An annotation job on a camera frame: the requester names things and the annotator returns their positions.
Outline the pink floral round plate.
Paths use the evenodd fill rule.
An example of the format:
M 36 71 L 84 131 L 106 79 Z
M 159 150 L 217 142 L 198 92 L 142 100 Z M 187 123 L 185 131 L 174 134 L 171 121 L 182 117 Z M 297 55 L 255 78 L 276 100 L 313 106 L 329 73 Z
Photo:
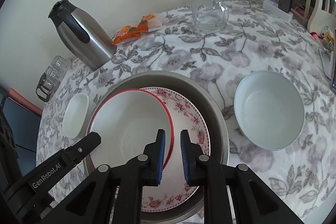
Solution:
M 180 147 L 181 131 L 187 130 L 191 142 L 200 145 L 206 155 L 211 151 L 210 135 L 200 112 L 186 97 L 167 88 L 147 87 L 143 90 L 153 93 L 165 103 L 174 126 L 174 147 L 163 170 L 161 184 L 144 187 L 142 192 L 142 211 L 158 213 L 181 205 L 198 189 L 186 184 Z

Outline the strawberry pattern bowl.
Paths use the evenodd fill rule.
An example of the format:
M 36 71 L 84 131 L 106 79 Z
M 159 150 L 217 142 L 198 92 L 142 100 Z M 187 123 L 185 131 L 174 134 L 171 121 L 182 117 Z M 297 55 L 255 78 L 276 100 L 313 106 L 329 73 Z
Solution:
M 165 131 L 163 166 L 174 147 L 174 126 L 165 103 L 153 93 L 128 89 L 109 97 L 95 110 L 88 132 L 96 132 L 101 144 L 90 153 L 92 165 L 111 167 L 125 164 L 155 141 L 159 129 Z

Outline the white square bowl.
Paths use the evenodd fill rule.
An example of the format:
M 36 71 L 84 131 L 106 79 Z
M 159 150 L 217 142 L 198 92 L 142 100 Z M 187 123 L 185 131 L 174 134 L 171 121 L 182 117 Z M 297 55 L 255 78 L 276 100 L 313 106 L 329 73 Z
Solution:
M 75 139 L 85 122 L 89 109 L 89 97 L 84 93 L 73 96 L 67 105 L 63 118 L 63 133 L 70 139 Z

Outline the pale blue round bowl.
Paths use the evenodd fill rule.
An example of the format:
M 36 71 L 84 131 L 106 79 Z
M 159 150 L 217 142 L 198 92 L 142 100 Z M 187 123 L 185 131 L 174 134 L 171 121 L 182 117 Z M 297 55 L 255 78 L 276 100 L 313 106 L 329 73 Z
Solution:
M 252 72 L 240 81 L 234 96 L 234 112 L 244 136 L 270 151 L 293 144 L 305 123 L 297 88 L 273 71 Z

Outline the large stainless steel basin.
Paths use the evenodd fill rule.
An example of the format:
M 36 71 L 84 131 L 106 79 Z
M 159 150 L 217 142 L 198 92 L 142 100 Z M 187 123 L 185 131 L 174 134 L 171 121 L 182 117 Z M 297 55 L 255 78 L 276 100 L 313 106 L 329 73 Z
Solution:
M 210 131 L 210 155 L 228 163 L 229 144 L 228 130 L 220 108 L 209 93 L 195 81 L 186 76 L 168 71 L 149 71 L 130 76 L 109 88 L 94 107 L 93 116 L 99 108 L 117 92 L 129 88 L 147 88 L 150 86 L 173 90 L 185 96 L 195 105 L 205 119 L 205 124 Z M 178 223 L 197 214 L 203 207 L 203 189 L 199 188 L 184 203 L 163 212 L 141 213 L 142 223 Z

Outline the small glass teapot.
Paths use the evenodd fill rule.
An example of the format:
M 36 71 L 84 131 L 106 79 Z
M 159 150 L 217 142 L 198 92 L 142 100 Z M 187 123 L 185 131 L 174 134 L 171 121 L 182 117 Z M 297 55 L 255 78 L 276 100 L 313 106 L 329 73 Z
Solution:
M 36 95 L 41 101 L 48 102 L 53 96 L 54 92 L 56 92 L 59 84 L 60 82 L 57 78 L 43 73 L 35 90 Z

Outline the small clear glass cup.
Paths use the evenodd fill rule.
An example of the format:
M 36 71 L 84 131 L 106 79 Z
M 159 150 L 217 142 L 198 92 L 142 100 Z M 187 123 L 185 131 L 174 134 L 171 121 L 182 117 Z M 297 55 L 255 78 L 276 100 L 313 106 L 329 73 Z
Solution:
M 51 62 L 51 66 L 54 67 L 57 71 L 62 74 L 65 74 L 68 68 L 71 65 L 71 61 L 68 59 L 64 59 L 61 56 L 55 56 Z

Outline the stainless steel thermos jug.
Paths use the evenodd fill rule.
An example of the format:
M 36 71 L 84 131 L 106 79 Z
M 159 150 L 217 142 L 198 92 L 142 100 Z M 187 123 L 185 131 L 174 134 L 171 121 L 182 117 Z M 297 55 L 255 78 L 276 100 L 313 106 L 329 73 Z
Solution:
M 67 49 L 92 71 L 102 67 L 116 53 L 117 46 L 100 24 L 70 1 L 56 2 L 49 18 Z

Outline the smartphone on stand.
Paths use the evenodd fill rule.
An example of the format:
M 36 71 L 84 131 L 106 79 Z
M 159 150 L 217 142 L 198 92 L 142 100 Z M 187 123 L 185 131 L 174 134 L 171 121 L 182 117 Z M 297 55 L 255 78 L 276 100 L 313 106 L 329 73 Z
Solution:
M 335 61 L 335 51 L 331 52 L 331 56 L 330 56 L 330 88 L 331 91 L 335 94 L 336 93 L 336 61 Z

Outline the orange snack packet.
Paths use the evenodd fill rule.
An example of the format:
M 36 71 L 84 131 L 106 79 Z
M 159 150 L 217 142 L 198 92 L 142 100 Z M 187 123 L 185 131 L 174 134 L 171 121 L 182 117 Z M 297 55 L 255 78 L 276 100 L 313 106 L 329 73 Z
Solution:
M 162 14 L 149 14 L 143 16 L 135 31 L 143 33 L 159 30 L 163 26 L 164 21 L 165 17 Z
M 137 40 L 141 37 L 141 34 L 136 31 L 136 27 L 127 25 L 121 28 L 117 33 L 115 34 L 112 45 L 120 44 L 121 42 L 131 42 L 134 40 Z

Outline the floral fleece tablecloth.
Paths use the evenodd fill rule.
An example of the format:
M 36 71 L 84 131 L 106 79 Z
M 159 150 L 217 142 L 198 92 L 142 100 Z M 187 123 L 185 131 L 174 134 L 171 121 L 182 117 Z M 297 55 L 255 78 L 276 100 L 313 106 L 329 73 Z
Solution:
M 114 84 L 141 72 L 171 71 L 202 86 L 222 111 L 230 139 L 229 164 L 245 163 L 302 219 L 335 193 L 335 94 L 319 56 L 319 44 L 302 25 L 263 8 L 262 0 L 226 0 L 230 16 L 220 31 L 198 32 L 188 6 L 164 13 L 163 27 L 117 47 L 113 59 L 95 72 L 75 59 L 62 84 L 44 106 L 37 163 L 70 146 L 62 130 L 70 99 L 85 92 L 98 102 Z M 305 124 L 296 142 L 281 151 L 252 144 L 234 115 L 240 81 L 254 71 L 284 75 L 299 91 Z

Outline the clear glass mug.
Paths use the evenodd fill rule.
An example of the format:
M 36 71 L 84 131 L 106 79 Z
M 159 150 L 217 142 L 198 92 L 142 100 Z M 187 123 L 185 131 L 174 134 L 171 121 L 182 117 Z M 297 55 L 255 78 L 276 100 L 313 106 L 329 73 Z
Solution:
M 223 0 L 189 0 L 194 26 L 201 32 L 219 32 L 228 22 L 229 11 Z

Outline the white power strip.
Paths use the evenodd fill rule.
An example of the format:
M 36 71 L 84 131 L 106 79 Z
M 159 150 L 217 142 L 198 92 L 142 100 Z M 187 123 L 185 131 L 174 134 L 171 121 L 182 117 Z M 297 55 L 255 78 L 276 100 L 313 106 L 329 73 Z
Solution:
M 262 7 L 263 9 L 265 9 L 266 11 L 269 11 L 270 13 L 278 16 L 279 18 L 281 18 L 283 21 L 290 23 L 293 19 L 293 14 L 292 12 L 284 12 L 281 9 L 278 8 L 278 4 L 274 1 L 271 0 L 264 0 L 262 2 Z

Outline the black power adapter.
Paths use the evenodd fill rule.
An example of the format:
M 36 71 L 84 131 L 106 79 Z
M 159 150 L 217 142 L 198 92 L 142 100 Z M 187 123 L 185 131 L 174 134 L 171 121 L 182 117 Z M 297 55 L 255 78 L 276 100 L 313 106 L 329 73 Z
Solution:
M 293 0 L 278 0 L 278 8 L 285 13 L 291 11 Z

